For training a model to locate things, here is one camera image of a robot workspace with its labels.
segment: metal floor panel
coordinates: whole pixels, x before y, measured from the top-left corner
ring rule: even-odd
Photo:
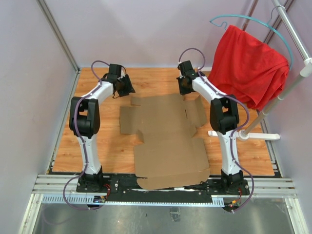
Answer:
[[[47,224],[62,222],[61,225]],[[284,199],[254,198],[241,211],[222,208],[104,206],[76,211],[66,204],[42,204],[34,234],[293,234]]]

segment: wood grain floor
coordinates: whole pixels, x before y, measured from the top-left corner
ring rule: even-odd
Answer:
[[[103,76],[107,69],[97,68],[95,71]],[[171,68],[128,68],[127,72],[136,90],[137,97],[166,95],[179,93],[178,70]],[[82,70],[78,81],[75,96],[81,96],[89,92],[97,83],[89,68]],[[140,141],[136,135],[122,135],[119,128],[119,109],[121,105],[130,105],[130,96],[117,99],[107,98],[100,106],[101,127],[97,137],[99,160],[104,172],[134,173],[133,147]],[[186,95],[186,100],[195,99],[199,94]],[[202,98],[207,117],[210,106]],[[250,110],[251,120],[256,118],[256,111]],[[246,120],[246,113],[239,107],[240,123]],[[218,138],[209,137],[207,132],[211,130],[209,123],[198,129],[195,137],[205,140],[207,156],[211,168],[211,174],[219,175],[222,166],[221,148]],[[254,132],[261,132],[260,125]],[[239,161],[243,167],[253,175],[274,175],[271,160],[265,141],[248,140],[237,141]],[[53,166],[54,172],[80,172],[82,169],[81,152],[78,141],[66,122],[63,136],[58,148],[57,157]]]

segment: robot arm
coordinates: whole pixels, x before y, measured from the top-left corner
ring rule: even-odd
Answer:
[[[199,92],[199,94],[201,94],[210,104],[211,107],[214,107],[215,111],[214,113],[217,112],[216,107],[218,106],[218,104],[221,104],[220,100],[223,100],[224,97],[221,96],[220,94],[226,95],[225,93],[223,93],[222,91],[218,90],[217,88],[215,88],[217,90],[218,93],[216,93],[214,90],[212,90],[207,84],[209,83],[212,87],[214,87],[213,84],[211,84],[208,79],[206,78],[206,76],[203,77],[197,77],[195,79],[193,79],[192,81],[192,87],[194,91]],[[220,145],[221,145],[221,151],[222,151],[222,171],[226,174],[226,175],[230,175],[230,174],[236,174],[239,173],[240,168],[233,162],[232,159],[232,155],[231,155],[231,149],[230,149],[230,135],[233,131],[229,130],[229,131],[224,131],[225,134],[223,134],[222,132],[220,132],[221,129],[218,128],[218,126],[216,126],[216,116],[214,115],[213,117],[213,113],[211,113],[210,116],[210,123],[212,125],[212,127],[215,129],[217,128],[218,131],[216,132],[219,140],[220,140]],[[236,161],[238,162],[238,156],[237,156],[237,148],[236,148],[236,135],[234,134],[233,136],[233,154],[234,154],[234,158],[236,159]]]
[[[129,76],[122,73],[122,66],[110,64],[109,72],[103,76],[101,82],[97,83],[95,88],[87,94],[81,97],[73,97],[71,100],[69,128],[77,136],[83,168],[86,166],[84,174],[78,180],[77,192],[96,192],[103,188],[104,179],[97,148],[97,133],[100,128],[99,106],[116,91],[120,97],[135,93]],[[75,107],[82,98],[77,115],[80,138],[75,130],[74,116]],[[87,115],[80,114],[80,112],[84,111],[87,111]]]
[[[210,103],[210,124],[217,132],[222,151],[221,186],[227,192],[237,192],[238,188],[243,194],[248,194],[243,173],[238,167],[236,134],[232,138],[231,133],[239,123],[237,103],[227,98],[226,93],[218,90],[203,73],[201,76],[193,69],[190,61],[178,65],[180,77],[177,78],[180,94],[185,95],[191,92],[199,92]]]

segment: teal hanger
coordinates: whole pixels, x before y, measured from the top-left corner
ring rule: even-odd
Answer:
[[[284,38],[276,29],[272,28],[272,27],[269,26],[267,23],[262,22],[262,21],[260,21],[260,20],[258,20],[258,19],[256,19],[256,18],[254,18],[254,17],[244,16],[244,15],[237,15],[237,14],[225,14],[225,15],[216,16],[216,17],[214,17],[214,18],[212,18],[212,19],[210,20],[210,23],[212,23],[213,25],[218,26],[218,27],[222,27],[223,25],[225,25],[225,26],[224,26],[224,29],[227,29],[227,28],[228,28],[228,23],[227,23],[226,21],[222,22],[220,25],[218,25],[218,24],[216,24],[216,23],[213,22],[215,19],[221,18],[221,17],[239,17],[239,18],[245,18],[245,19],[249,19],[249,20],[255,21],[255,22],[257,22],[257,23],[260,23],[260,24],[262,24],[263,26],[266,26],[267,28],[271,29],[273,32],[275,32],[275,33],[282,39],[282,41],[283,41],[284,44],[286,45],[287,50],[288,50],[288,53],[289,53],[289,55],[290,55],[290,57],[291,57],[291,64],[290,64],[290,66],[289,66],[289,70],[292,69],[292,67],[293,67],[293,52],[292,52],[292,50],[291,50],[291,48],[290,48],[288,42],[285,40],[285,38]]]

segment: metal rack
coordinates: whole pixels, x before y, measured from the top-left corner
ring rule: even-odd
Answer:
[[[302,59],[304,60],[304,68],[300,71],[296,79],[286,87],[274,100],[268,104],[262,112],[259,113],[258,117],[245,129],[241,130],[237,133],[237,138],[240,140],[248,140],[248,139],[262,139],[262,140],[279,140],[279,134],[269,134],[269,133],[251,133],[251,131],[261,122],[264,118],[269,114],[271,110],[273,110],[276,105],[282,101],[304,78],[310,76],[312,73],[312,58],[310,56],[309,51],[301,40],[298,32],[293,26],[287,12],[286,8],[280,4],[279,0],[272,0],[275,9],[277,10],[279,17],[284,22],[289,34],[292,37]],[[212,137],[216,137],[217,134],[214,131],[209,131],[209,135]]]

